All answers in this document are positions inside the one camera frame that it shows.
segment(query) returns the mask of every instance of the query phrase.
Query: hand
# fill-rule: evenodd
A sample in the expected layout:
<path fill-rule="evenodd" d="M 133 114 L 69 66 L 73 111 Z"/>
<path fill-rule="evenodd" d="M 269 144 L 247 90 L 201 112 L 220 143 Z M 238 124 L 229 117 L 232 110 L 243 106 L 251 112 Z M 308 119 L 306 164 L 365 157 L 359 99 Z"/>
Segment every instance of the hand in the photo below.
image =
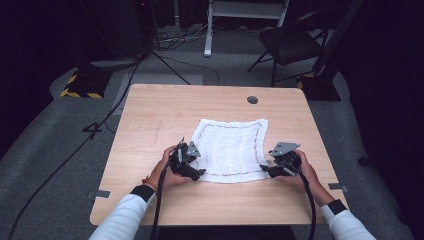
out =
<path fill-rule="evenodd" d="M 159 185 L 160 174 L 161 174 L 163 168 L 165 167 L 166 163 L 168 162 L 168 159 L 169 159 L 172 151 L 174 151 L 174 149 L 176 147 L 177 147 L 177 145 L 174 145 L 174 146 L 171 146 L 171 147 L 165 149 L 165 151 L 163 152 L 162 160 L 160 160 L 158 162 L 158 164 L 155 166 L 152 173 L 150 174 L 149 182 L 156 184 L 156 186 Z M 169 187 L 188 183 L 188 182 L 192 182 L 192 181 L 193 180 L 189 177 L 181 177 L 181 176 L 175 175 L 172 172 L 171 168 L 168 167 L 167 171 L 166 171 L 166 175 L 165 175 L 165 180 L 163 181 L 162 189 L 165 190 Z"/>
<path fill-rule="evenodd" d="M 327 192 L 327 190 L 319 182 L 317 173 L 315 172 L 312 165 L 309 164 L 305 153 L 299 150 L 294 150 L 294 152 L 296 152 L 296 154 L 300 157 L 300 160 L 302 161 L 300 168 L 302 169 L 303 175 L 305 175 L 306 179 L 309 182 L 309 188 L 311 189 L 312 196 L 314 197 L 318 205 L 321 207 L 334 201 L 334 198 Z M 290 184 L 294 186 L 295 188 L 297 188 L 298 190 L 302 192 L 306 192 L 305 185 L 303 183 L 302 178 L 299 176 L 299 174 L 296 174 L 296 176 L 294 177 L 293 176 L 277 176 L 275 177 L 275 180 Z"/>

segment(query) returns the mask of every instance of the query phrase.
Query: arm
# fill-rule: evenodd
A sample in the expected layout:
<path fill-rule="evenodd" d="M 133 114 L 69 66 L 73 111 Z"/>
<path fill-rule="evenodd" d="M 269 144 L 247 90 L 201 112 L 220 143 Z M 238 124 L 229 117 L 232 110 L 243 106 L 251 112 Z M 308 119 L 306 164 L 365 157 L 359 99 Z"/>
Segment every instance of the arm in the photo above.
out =
<path fill-rule="evenodd" d="M 162 160 L 155 166 L 148 181 L 135 187 L 130 194 L 122 198 L 109 216 L 93 232 L 90 239 L 134 239 L 149 203 L 156 196 L 155 191 L 160 174 L 175 147 L 169 147 L 164 151 Z M 168 169 L 163 182 L 163 189 L 166 190 L 171 186 L 191 181 L 191 178 L 177 176 Z"/>
<path fill-rule="evenodd" d="M 321 185 L 313 167 L 309 164 L 305 154 L 296 150 L 302 160 L 301 169 L 309 181 L 312 196 L 327 221 L 330 231 L 335 239 L 375 239 L 365 226 L 346 209 L 340 200 L 335 200 L 330 193 Z M 300 176 L 278 176 L 277 181 L 295 186 L 302 192 L 305 187 Z"/>

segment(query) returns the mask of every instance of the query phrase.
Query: white towel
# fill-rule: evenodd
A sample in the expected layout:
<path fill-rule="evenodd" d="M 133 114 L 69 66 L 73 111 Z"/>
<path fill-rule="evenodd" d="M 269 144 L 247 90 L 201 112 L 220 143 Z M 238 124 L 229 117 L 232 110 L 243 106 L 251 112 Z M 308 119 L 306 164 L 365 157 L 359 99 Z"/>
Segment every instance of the white towel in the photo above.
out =
<path fill-rule="evenodd" d="M 201 157 L 190 166 L 206 169 L 200 180 L 238 183 L 269 178 L 260 164 L 268 165 L 263 143 L 268 120 L 253 122 L 217 122 L 202 119 L 191 141 Z"/>

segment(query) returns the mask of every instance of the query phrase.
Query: black wristband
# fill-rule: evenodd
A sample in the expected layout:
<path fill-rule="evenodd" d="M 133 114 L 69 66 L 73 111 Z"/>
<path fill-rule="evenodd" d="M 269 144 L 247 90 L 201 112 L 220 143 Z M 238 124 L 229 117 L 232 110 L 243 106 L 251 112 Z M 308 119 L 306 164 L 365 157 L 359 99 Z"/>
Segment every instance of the black wristband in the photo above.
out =
<path fill-rule="evenodd" d="M 337 215 L 343 212 L 344 210 L 347 210 L 347 208 L 345 207 L 345 205 L 343 205 L 340 199 L 332 201 L 331 203 L 327 204 L 327 206 L 330 208 L 334 215 Z"/>
<path fill-rule="evenodd" d="M 155 191 L 146 185 L 139 185 L 131 191 L 131 194 L 140 196 L 145 202 L 148 202 L 154 193 Z"/>

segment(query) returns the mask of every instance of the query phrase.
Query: white sleeve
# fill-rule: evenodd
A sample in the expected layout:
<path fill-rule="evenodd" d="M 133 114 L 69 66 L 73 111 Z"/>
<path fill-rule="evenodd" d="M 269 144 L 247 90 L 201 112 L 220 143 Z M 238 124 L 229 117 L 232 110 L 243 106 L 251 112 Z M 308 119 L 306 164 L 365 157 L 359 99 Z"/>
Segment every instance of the white sleeve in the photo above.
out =
<path fill-rule="evenodd" d="M 376 239 L 365 226 L 349 210 L 333 213 L 328 206 L 322 206 L 321 211 L 336 240 Z"/>
<path fill-rule="evenodd" d="M 138 195 L 126 195 L 119 201 L 109 216 L 97 227 L 90 239 L 134 239 L 147 206 L 154 196 L 155 194 L 146 203 Z"/>

